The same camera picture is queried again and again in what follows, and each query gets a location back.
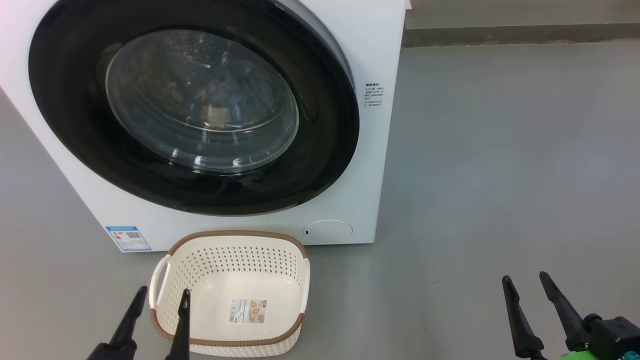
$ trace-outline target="laundry basket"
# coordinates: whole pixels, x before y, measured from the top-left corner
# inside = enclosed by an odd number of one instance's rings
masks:
[[[188,288],[192,352],[280,355],[300,335],[309,275],[307,252],[291,236],[262,231],[195,233],[178,241],[156,266],[149,286],[151,321],[162,337],[173,340],[182,291]]]

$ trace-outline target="washing machine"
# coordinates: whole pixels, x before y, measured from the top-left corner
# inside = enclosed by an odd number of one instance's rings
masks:
[[[404,7],[3,1],[0,87],[123,252],[222,229],[370,243]]]

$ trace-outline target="brown basket rim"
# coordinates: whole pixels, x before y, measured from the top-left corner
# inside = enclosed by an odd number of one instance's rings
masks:
[[[253,230],[217,230],[217,231],[202,231],[199,233],[193,233],[183,237],[177,243],[175,243],[171,247],[171,249],[169,249],[169,252],[167,254],[173,256],[175,252],[178,250],[178,248],[184,245],[185,243],[187,243],[188,241],[198,239],[198,238],[205,238],[209,236],[260,236],[263,238],[275,238],[275,239],[287,240],[293,243],[293,245],[297,246],[297,248],[302,253],[302,256],[305,259],[308,259],[307,250],[305,249],[304,245],[302,245],[302,243],[298,241],[296,238],[294,238],[293,236],[289,236],[281,233],[271,233],[269,231],[253,231]],[[203,346],[209,346],[209,347],[254,347],[254,346],[262,346],[262,345],[273,345],[281,341],[284,341],[287,338],[289,338],[291,335],[293,335],[293,333],[298,330],[300,325],[302,325],[302,319],[304,319],[304,317],[305,317],[304,313],[298,314],[298,318],[293,323],[293,326],[291,326],[291,328],[289,328],[289,330],[287,330],[284,334],[277,336],[275,338],[262,339],[262,340],[240,340],[240,341],[204,340],[204,339],[190,338],[189,344],[203,345]],[[157,331],[157,333],[160,334],[160,336],[162,336],[163,338],[169,341],[173,341],[173,335],[166,332],[160,326],[160,322],[158,321],[158,317],[157,317],[157,311],[155,309],[151,309],[151,323],[154,329]]]

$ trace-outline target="perforated basket wall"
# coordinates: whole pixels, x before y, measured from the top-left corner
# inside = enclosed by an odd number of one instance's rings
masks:
[[[156,283],[169,265],[155,302]],[[309,265],[304,246],[295,238],[260,231],[209,231],[178,241],[158,263],[152,277],[149,302],[151,319],[160,335],[173,340],[178,306],[185,288],[211,274],[263,273],[285,277],[296,285],[300,313],[288,331],[268,339],[217,340],[191,338],[191,351],[229,357],[275,356],[287,352],[300,335],[308,295]]]

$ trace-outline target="barcode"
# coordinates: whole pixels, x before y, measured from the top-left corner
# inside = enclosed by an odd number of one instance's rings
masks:
[[[236,308],[232,307],[229,311],[229,322],[236,322]]]

